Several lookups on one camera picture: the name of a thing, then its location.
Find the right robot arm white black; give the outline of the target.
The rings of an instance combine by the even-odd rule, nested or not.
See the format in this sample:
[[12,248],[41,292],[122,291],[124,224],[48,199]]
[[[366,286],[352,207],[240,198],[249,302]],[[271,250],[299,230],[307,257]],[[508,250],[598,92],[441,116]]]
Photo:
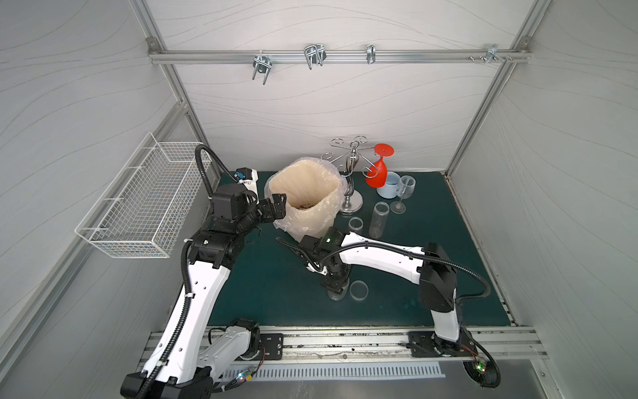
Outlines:
[[430,311],[434,332],[424,345],[411,342],[409,347],[434,357],[481,359],[479,345],[461,322],[459,307],[466,300],[490,296],[490,284],[472,269],[451,261],[438,244],[400,246],[335,228],[322,238],[306,235],[298,244],[283,238],[277,242],[301,258],[310,272],[322,275],[322,286],[335,295],[352,286],[349,278],[355,265],[417,285],[420,304]]

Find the jar with dried flowers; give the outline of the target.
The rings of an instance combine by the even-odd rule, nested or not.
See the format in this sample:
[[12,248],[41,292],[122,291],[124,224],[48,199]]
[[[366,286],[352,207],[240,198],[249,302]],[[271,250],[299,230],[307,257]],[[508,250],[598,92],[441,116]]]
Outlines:
[[363,231],[364,222],[359,217],[351,217],[348,221],[348,229],[351,232],[360,234]]

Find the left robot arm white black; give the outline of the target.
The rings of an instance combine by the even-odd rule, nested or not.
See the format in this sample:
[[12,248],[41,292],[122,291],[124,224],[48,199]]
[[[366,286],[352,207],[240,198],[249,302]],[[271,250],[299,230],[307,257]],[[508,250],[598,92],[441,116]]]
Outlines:
[[257,171],[230,171],[206,145],[196,146],[194,159],[209,199],[209,214],[200,230],[184,242],[178,300],[143,369],[125,377],[124,398],[209,398],[240,387],[259,370],[250,367],[229,382],[220,382],[236,359],[256,359],[262,365],[266,358],[259,324],[247,319],[234,319],[210,340],[209,347],[199,348],[247,236],[261,224],[283,219],[287,196],[259,199]]

